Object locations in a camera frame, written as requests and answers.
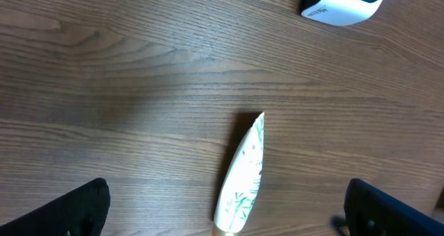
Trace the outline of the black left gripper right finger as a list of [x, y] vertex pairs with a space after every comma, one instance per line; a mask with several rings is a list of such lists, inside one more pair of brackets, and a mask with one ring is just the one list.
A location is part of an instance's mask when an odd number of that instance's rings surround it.
[[350, 180], [345, 220], [351, 235], [443, 235], [443, 224], [361, 179]]

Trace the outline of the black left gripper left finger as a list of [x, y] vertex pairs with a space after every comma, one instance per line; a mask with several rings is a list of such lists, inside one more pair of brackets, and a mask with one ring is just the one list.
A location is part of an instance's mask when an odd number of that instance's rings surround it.
[[90, 182], [1, 226], [1, 235], [100, 235], [110, 207], [110, 190], [103, 178]]

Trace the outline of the white gold-capped tube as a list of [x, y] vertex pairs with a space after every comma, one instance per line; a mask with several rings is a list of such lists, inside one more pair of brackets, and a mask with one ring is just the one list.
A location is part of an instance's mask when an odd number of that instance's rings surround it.
[[264, 113], [248, 129], [234, 153], [214, 212], [212, 236], [238, 235], [259, 191], [264, 157]]

